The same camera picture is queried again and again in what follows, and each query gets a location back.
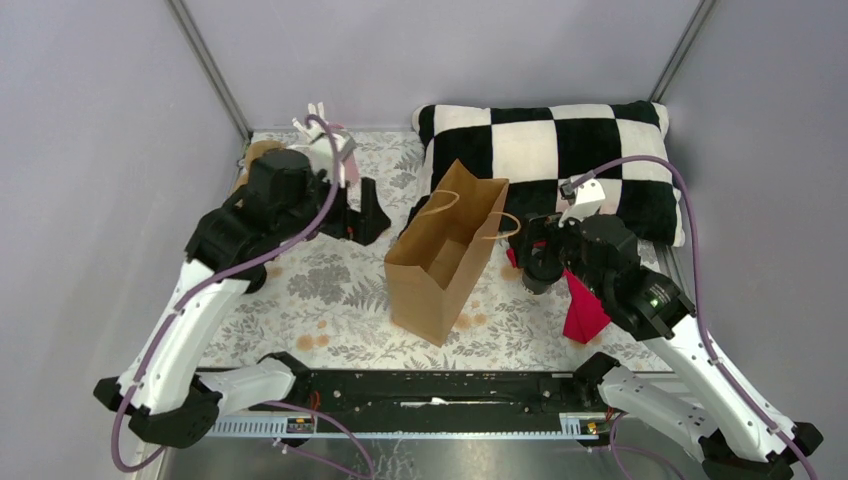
small black object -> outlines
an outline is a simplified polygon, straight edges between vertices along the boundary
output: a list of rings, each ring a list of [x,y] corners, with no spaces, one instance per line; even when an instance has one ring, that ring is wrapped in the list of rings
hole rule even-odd
[[[303,444],[309,441],[309,438],[281,438],[280,443],[288,445],[292,448],[302,447]]]
[[[803,453],[805,457],[812,455],[824,441],[824,436],[822,436],[819,429],[812,423],[795,422],[795,429],[793,430],[793,433],[795,433],[795,445],[798,446],[798,449],[801,450],[801,453]],[[784,450],[781,455],[783,455],[790,464],[798,461],[798,457],[795,456],[795,453],[788,448]]]
[[[569,203],[572,203],[577,199],[577,191],[574,190],[574,185],[572,185],[571,180],[562,182],[562,185],[559,186],[559,196],[563,200],[567,200]]]
[[[329,192],[330,186],[324,189]],[[377,182],[373,178],[360,180],[360,212],[347,207],[347,188],[339,189],[331,213],[321,226],[321,233],[334,238],[346,238],[360,245],[370,245],[392,224],[380,208]]]
[[[560,250],[566,237],[558,234],[559,215],[530,214],[521,222],[521,230],[513,244],[516,266],[522,268],[522,282],[534,295],[548,291],[562,278],[565,264]]]

gray wall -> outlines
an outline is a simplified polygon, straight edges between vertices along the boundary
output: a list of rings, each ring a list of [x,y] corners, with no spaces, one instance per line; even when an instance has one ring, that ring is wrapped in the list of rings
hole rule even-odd
[[[665,99],[701,311],[774,405],[824,432],[821,478],[844,478],[848,431],[846,22],[844,0],[722,2]]]
[[[409,128],[450,102],[646,98],[697,0],[188,0],[248,123],[324,101],[348,127]]]
[[[123,478],[91,390],[143,345],[239,143],[164,2],[0,7],[0,477]]]

gray floral pattern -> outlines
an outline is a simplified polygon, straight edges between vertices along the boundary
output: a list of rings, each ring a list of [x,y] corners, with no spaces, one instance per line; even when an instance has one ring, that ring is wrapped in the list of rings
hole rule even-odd
[[[610,325],[589,345],[562,336],[571,295],[558,282],[533,296],[520,271],[495,245],[447,342],[435,347],[394,325],[383,256],[418,200],[424,149],[413,132],[355,132],[363,176],[377,191],[392,227],[363,247],[319,235],[267,265],[268,281],[244,296],[222,322],[205,351],[204,366],[250,365],[269,352],[289,351],[315,368],[574,370],[595,352],[634,370],[668,370],[650,350]],[[297,132],[260,132],[254,141],[302,143]],[[351,189],[351,203],[359,192]],[[659,269],[656,253],[640,243],[643,262]]]

paper bag handle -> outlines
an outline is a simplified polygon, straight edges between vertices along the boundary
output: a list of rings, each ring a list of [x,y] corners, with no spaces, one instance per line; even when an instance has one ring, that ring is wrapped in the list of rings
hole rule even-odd
[[[483,239],[483,240],[500,240],[502,238],[509,238],[509,237],[511,237],[511,236],[515,235],[516,233],[521,231],[521,222],[515,217],[515,215],[513,215],[511,213],[506,213],[506,212],[489,212],[489,215],[502,215],[504,217],[509,218],[510,220],[515,222],[515,230],[509,231],[509,232],[506,232],[506,233],[499,233],[497,235],[491,235],[491,236],[487,235],[485,237],[480,237],[481,239]]]
[[[449,194],[454,196],[454,199],[451,200],[450,203],[448,203],[447,205],[442,205],[441,207],[436,207],[432,210],[427,210],[426,212],[419,213],[418,214],[419,217],[426,217],[427,215],[435,215],[437,213],[444,212],[445,210],[449,209],[450,207],[456,205],[456,202],[459,201],[459,194],[456,193],[456,192],[451,192],[450,190],[433,190],[432,192],[430,192],[430,196],[432,197],[433,194],[436,194],[436,193],[449,193]]]

black bracket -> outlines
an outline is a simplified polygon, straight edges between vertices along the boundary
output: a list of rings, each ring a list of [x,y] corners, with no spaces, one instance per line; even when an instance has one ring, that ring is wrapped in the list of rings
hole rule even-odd
[[[792,431],[795,434],[795,445],[805,456],[812,455],[824,440],[821,432],[811,423],[796,422]],[[793,476],[791,465],[798,461],[789,447],[779,455],[772,453],[765,463],[739,458],[727,446],[720,430],[716,430],[709,438],[702,437],[700,444],[705,457],[701,465],[710,480],[789,480]]]
[[[269,150],[251,166],[247,184],[200,219],[186,245],[188,258],[221,272],[273,250],[318,214],[330,192],[325,177],[323,170],[312,171],[303,153]],[[374,179],[363,177],[361,182],[361,211],[350,208],[347,188],[340,188],[320,232],[369,245],[391,226]],[[265,267],[257,265],[233,278],[250,281],[247,293],[255,292],[265,281]]]
[[[578,387],[578,395],[584,405],[603,404],[598,387],[604,383],[604,376],[610,370],[620,367],[621,363],[603,352],[592,355],[574,371],[574,380]]]
[[[124,397],[118,377],[104,378],[94,387],[94,397],[113,412]],[[210,391],[194,376],[185,402],[170,412],[150,414],[147,407],[127,406],[129,427],[141,440],[167,447],[187,448],[197,443],[218,420],[219,392]]]

